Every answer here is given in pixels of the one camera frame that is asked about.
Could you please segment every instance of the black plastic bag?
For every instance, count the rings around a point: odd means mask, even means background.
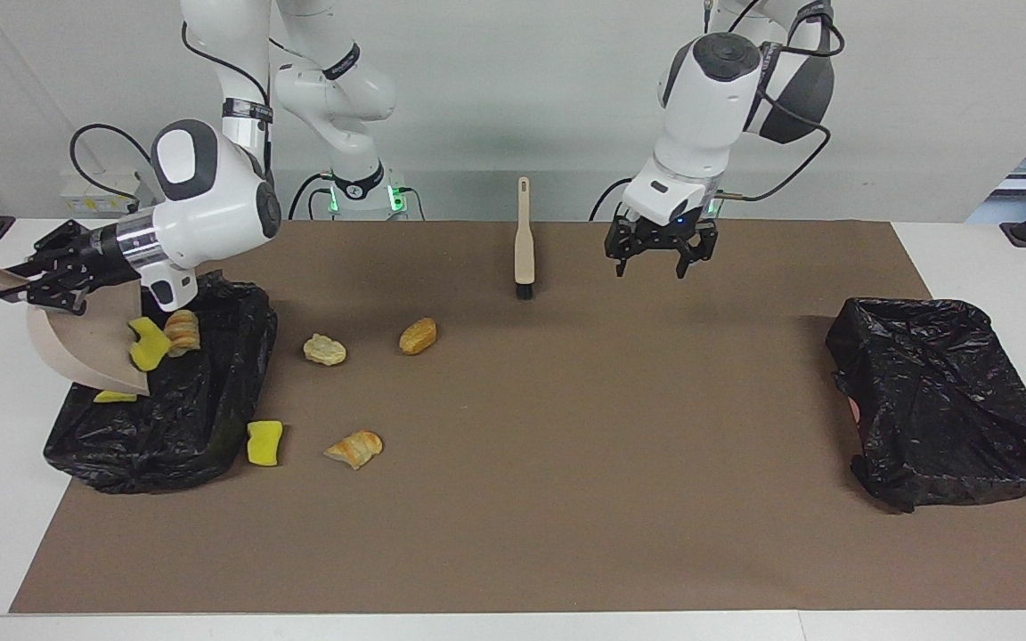
[[[96,404],[97,390],[75,383],[45,443],[50,466],[110,494],[194,487],[232,467],[264,385],[276,313],[253,284],[220,272],[197,284],[186,307],[199,322],[199,352],[165,357],[148,374],[150,397],[135,402]],[[142,308],[164,325],[168,315],[144,289]]]
[[[851,470],[901,511],[1026,496],[1026,388],[961,301],[850,299],[826,345],[859,410]]]

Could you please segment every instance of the food item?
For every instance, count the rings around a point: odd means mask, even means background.
[[[347,349],[341,342],[329,336],[311,334],[311,340],[303,344],[303,356],[309,361],[321,362],[329,367],[347,360]]]
[[[284,425],[280,422],[251,422],[247,425],[247,462],[253,466],[273,467]]]
[[[435,345],[438,340],[438,325],[430,317],[422,318],[406,328],[402,336],[398,339],[398,347],[402,348],[402,353],[407,356],[420,354],[424,349]]]
[[[380,451],[382,451],[382,438],[366,430],[359,430],[328,447],[325,454],[336,462],[346,463],[352,470],[358,470],[366,466],[371,455],[379,454]]]
[[[123,391],[98,391],[93,397],[93,402],[132,402],[137,400],[137,395],[126,394]]]
[[[168,354],[168,348],[172,346],[168,336],[146,316],[130,320],[129,328],[137,332],[139,336],[137,342],[129,346],[129,356],[133,360],[133,365],[142,372],[151,372],[158,368],[160,360],[164,358],[164,354]]]
[[[188,309],[179,309],[164,321],[164,335],[172,345],[168,356],[176,358],[200,349],[200,324]]]

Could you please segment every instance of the white table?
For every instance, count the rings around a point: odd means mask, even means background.
[[[19,219],[0,242],[0,267],[30,252],[60,219]],[[1026,250],[993,226],[895,224],[936,297],[969,301],[993,326],[1026,383]],[[831,641],[907,638],[1026,640],[1026,611],[693,611],[522,615],[8,615],[10,602],[69,477],[41,451],[66,380],[30,347],[24,309],[0,303],[0,638],[752,638]]]

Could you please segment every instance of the brown table mat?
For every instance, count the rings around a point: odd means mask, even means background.
[[[602,225],[288,224],[228,261],[280,337],[280,466],[66,491],[14,612],[1026,608],[1026,498],[895,515],[823,339],[852,295],[928,297],[892,227],[724,222],[715,259],[617,279]],[[398,353],[425,315],[440,339]],[[303,360],[311,332],[338,368]],[[358,472],[322,450],[370,429]]]

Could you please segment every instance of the yellow foam piece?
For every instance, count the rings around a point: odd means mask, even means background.
[[[137,400],[137,395],[126,394],[122,391],[98,391],[97,396],[93,397],[93,402],[132,402]]]
[[[142,372],[151,372],[158,368],[164,354],[168,354],[172,342],[168,340],[168,336],[160,331],[160,327],[146,316],[130,320],[129,328],[137,332],[139,337],[137,342],[129,346],[129,356],[133,360],[133,365]]]
[[[276,464],[276,450],[284,425],[280,422],[251,422],[247,425],[247,460],[253,466],[270,468]]]

